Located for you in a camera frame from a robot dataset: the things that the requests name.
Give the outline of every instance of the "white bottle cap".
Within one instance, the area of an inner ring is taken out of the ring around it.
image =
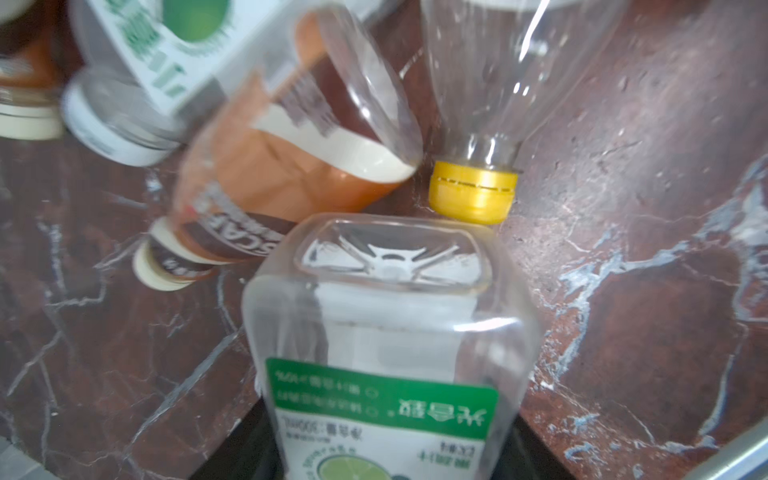
[[[52,140],[64,133],[56,105],[23,107],[0,104],[0,137],[15,140]]]
[[[160,217],[152,224],[149,229],[149,235],[163,246],[169,253],[193,263],[202,263],[203,265],[227,265],[229,262],[220,262],[200,257],[195,252],[187,249],[174,235],[170,228],[168,219]],[[141,246],[134,253],[134,273],[141,282],[155,290],[171,292],[181,290],[194,283],[194,280],[183,280],[176,278],[166,272],[157,264],[157,260],[152,256],[149,239],[142,242]]]
[[[193,281],[184,281],[174,279],[170,275],[164,275],[159,271],[160,267],[153,265],[154,259],[149,250],[149,240],[141,242],[141,246],[134,253],[134,273],[136,278],[150,287],[161,292],[173,292],[181,290],[194,283]]]
[[[64,122],[80,142],[120,164],[148,167],[163,160],[174,150],[145,147],[112,130],[91,108],[79,77],[67,85],[61,109]]]

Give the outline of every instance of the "upside-down bottle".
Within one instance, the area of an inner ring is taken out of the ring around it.
[[[248,80],[190,146],[134,256],[148,286],[262,260],[301,220],[360,211],[419,166],[419,127],[361,24],[344,7],[296,13],[264,32]]]
[[[488,480],[541,328],[493,232],[316,215],[243,292],[286,477]]]
[[[501,223],[515,199],[522,142],[577,84],[629,0],[422,0],[442,139],[429,203]]]

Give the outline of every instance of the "countertop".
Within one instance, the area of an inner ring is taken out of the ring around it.
[[[521,414],[578,478],[682,478],[768,413],[765,25],[762,0],[637,0],[523,147],[497,230],[548,331]],[[429,138],[418,3],[375,33]],[[186,478],[258,400],[255,266],[179,293],[131,271],[177,165],[0,141],[0,435],[63,479]],[[429,169],[369,210],[433,216]]]

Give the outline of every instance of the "lime graphic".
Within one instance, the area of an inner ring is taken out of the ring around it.
[[[364,458],[336,455],[317,467],[322,480],[392,480],[384,468]]]
[[[184,41],[203,41],[219,30],[230,0],[162,0],[163,24]]]

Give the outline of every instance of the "plastic bottle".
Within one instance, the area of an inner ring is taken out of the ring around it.
[[[487,227],[362,214],[294,229],[243,324],[291,480],[488,480],[541,343]]]
[[[515,160],[577,84],[629,0],[422,0],[432,88],[442,116],[429,203],[501,223]]]
[[[0,2],[0,136],[50,140],[64,131],[51,58],[57,8],[55,0]]]
[[[67,85],[65,122],[80,142],[121,164],[146,167],[186,139],[190,121],[157,111],[86,0],[71,0],[69,18],[87,63]]]
[[[170,213],[134,256],[152,288],[265,257],[296,223],[361,210],[421,161],[399,80],[347,10],[264,35],[259,66],[190,146]]]
[[[122,8],[128,8],[131,3],[139,4],[138,0],[130,0],[122,3]],[[295,15],[314,3],[314,0],[262,2],[259,4],[260,17],[254,19],[250,28],[258,32],[263,27],[259,22],[280,18],[280,12],[283,16]],[[383,0],[355,2],[355,9],[367,17],[374,15],[378,9],[390,8],[390,3]],[[163,8],[157,0],[144,4],[153,4],[154,10]],[[183,2],[174,4],[181,8],[190,7]],[[200,3],[198,7],[215,4]],[[100,4],[99,8],[109,7],[108,4]],[[194,98],[178,111],[167,113],[157,107],[147,94],[146,86],[142,86],[137,79],[135,73],[139,67],[128,65],[114,46],[113,41],[123,39],[108,35],[88,0],[71,0],[69,15],[88,66],[67,86],[65,121],[78,140],[93,151],[113,161],[137,167],[156,164],[186,143],[190,133],[195,132],[200,123],[237,91],[253,67],[251,59],[261,48],[258,43],[246,45],[220,71],[208,71],[208,85],[196,92]],[[186,25],[171,26],[184,35],[182,30]],[[211,58],[220,56],[208,55]]]

